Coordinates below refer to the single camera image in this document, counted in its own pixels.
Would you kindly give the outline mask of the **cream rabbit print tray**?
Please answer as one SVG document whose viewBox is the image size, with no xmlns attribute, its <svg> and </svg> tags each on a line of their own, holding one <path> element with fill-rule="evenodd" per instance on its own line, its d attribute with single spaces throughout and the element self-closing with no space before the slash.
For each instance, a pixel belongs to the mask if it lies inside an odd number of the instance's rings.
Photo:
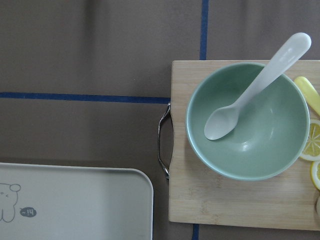
<svg viewBox="0 0 320 240">
<path fill-rule="evenodd" d="M 150 240 L 153 202 L 137 169 L 0 165 L 3 240 Z"/>
</svg>

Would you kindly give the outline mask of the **white plastic spoon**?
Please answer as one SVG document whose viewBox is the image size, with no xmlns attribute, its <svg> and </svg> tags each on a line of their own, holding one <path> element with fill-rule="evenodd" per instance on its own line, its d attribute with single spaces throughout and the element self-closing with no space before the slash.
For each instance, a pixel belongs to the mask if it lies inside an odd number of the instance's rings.
<svg viewBox="0 0 320 240">
<path fill-rule="evenodd" d="M 205 137 L 209 140 L 218 140 L 230 133 L 237 126 L 242 109 L 295 64 L 311 45 L 312 40 L 308 34 L 304 32 L 293 34 L 233 104 L 212 112 L 204 126 Z"/>
</svg>

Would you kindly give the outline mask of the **wooden cutting board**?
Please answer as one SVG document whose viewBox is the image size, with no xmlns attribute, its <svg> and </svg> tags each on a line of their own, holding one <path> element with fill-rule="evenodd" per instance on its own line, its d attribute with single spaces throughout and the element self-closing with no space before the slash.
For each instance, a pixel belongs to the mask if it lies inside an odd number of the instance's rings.
<svg viewBox="0 0 320 240">
<path fill-rule="evenodd" d="M 169 166 L 168 219 L 171 222 L 255 228 L 320 228 L 319 191 L 311 163 L 297 160 L 289 169 L 261 181 L 233 180 L 204 165 L 186 136 L 186 107 L 196 86 L 230 60 L 176 60 L 171 72 L 173 152 Z"/>
</svg>

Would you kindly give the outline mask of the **green ceramic bowl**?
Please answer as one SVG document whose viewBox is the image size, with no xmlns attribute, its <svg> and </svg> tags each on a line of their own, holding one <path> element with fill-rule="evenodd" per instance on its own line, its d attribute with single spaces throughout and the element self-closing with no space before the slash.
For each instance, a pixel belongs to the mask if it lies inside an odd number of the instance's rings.
<svg viewBox="0 0 320 240">
<path fill-rule="evenodd" d="M 307 103 L 286 75 L 281 75 L 241 111 L 236 127 L 217 140 L 205 137 L 210 114 L 232 104 L 262 70 L 261 63 L 233 63 L 207 76 L 193 91 L 185 128 L 197 157 L 210 169 L 240 181 L 259 181 L 288 169 L 309 135 Z"/>
</svg>

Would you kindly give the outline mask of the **lemon slice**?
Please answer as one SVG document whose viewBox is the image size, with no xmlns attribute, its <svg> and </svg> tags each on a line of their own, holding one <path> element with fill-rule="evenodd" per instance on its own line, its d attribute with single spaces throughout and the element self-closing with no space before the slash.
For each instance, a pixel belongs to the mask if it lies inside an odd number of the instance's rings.
<svg viewBox="0 0 320 240">
<path fill-rule="evenodd" d="M 310 166 L 310 177 L 313 185 L 320 190 L 320 162 L 314 161 Z"/>
<path fill-rule="evenodd" d="M 299 157 L 312 162 L 320 160 L 320 121 L 318 119 L 310 120 L 307 142 Z"/>
</svg>

